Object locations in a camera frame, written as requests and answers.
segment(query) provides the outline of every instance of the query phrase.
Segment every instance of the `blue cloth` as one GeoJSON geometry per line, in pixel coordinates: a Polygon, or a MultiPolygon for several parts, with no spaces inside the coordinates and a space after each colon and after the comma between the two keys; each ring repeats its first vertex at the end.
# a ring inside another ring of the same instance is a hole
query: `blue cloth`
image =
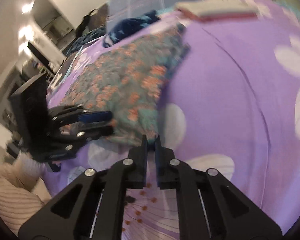
{"type": "Polygon", "coordinates": [[[152,10],[138,18],[127,18],[118,22],[113,29],[105,36],[103,46],[105,48],[111,47],[119,41],[127,38],[150,24],[160,20],[156,16],[157,11],[152,10]]]}
{"type": "Polygon", "coordinates": [[[72,46],[66,53],[66,57],[68,57],[69,55],[71,55],[72,53],[74,53],[76,51],[79,51],[80,48],[84,44],[86,44],[90,41],[93,41],[103,35],[106,35],[106,27],[105,26],[100,26],[99,28],[92,30],[91,32],[87,33],[86,35],[81,36],[74,42],[74,44],[72,44],[72,46]]]}

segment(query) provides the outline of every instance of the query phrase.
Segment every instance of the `pillow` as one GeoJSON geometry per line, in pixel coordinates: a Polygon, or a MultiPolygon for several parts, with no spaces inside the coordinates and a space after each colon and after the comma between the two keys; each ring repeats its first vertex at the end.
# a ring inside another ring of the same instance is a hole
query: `pillow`
{"type": "MultiPolygon", "coordinates": [[[[94,111],[110,110],[112,142],[138,146],[142,135],[158,134],[157,102],[162,87],[189,51],[182,44],[181,24],[150,34],[101,55],[71,85],[61,105],[84,104],[94,111]]],[[[64,127],[74,132],[81,123],[64,127]]]]}

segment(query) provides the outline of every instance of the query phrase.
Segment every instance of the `metal screw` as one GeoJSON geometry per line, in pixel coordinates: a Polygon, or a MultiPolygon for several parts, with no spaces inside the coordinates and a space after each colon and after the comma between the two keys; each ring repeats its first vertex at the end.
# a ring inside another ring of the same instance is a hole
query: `metal screw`
{"type": "Polygon", "coordinates": [[[172,165],[172,166],[178,166],[179,164],[180,164],[180,161],[177,159],[172,159],[170,161],[170,165],[172,165]]]}
{"type": "Polygon", "coordinates": [[[123,160],[123,164],[129,166],[129,165],[133,164],[133,160],[126,158],[123,160]]]}
{"type": "Polygon", "coordinates": [[[70,151],[72,148],[73,148],[72,145],[68,145],[68,146],[66,147],[66,151],[70,151]]]}
{"type": "Polygon", "coordinates": [[[217,176],[218,175],[218,171],[216,169],[208,169],[208,174],[210,176],[217,176]]]}
{"type": "Polygon", "coordinates": [[[85,134],[85,132],[79,132],[79,133],[77,133],[77,137],[81,137],[84,134],[85,134]]]}
{"type": "Polygon", "coordinates": [[[94,169],[87,169],[84,174],[88,177],[93,176],[96,173],[96,171],[94,169]]]}

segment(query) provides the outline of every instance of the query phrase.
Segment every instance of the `beige knit blanket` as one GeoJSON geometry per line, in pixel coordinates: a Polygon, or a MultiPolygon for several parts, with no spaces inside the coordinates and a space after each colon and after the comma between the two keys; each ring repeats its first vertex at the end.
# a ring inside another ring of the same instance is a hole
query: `beige knit blanket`
{"type": "Polygon", "coordinates": [[[43,206],[40,198],[30,192],[40,173],[40,164],[24,153],[13,165],[0,165],[0,217],[16,235],[21,225],[43,206]]]}

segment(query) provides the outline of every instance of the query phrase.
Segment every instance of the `purple duvet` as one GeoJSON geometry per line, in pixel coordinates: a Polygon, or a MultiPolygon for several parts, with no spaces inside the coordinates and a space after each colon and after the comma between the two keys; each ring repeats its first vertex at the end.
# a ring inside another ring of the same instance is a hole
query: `purple duvet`
{"type": "MultiPolygon", "coordinates": [[[[163,91],[159,104],[164,146],[205,171],[215,167],[287,232],[300,215],[300,22],[271,0],[247,0],[258,19],[208,24],[187,22],[191,51],[163,91]]],[[[112,48],[178,21],[174,12],[112,48]]],[[[75,71],[52,96],[57,105],[102,41],[84,49],[75,71]]],[[[127,148],[91,142],[59,173],[44,181],[57,194],[85,168],[100,171],[127,156],[127,148]]],[[[148,184],[130,190],[124,239],[178,239],[175,192],[159,191],[153,161],[148,184]]]]}

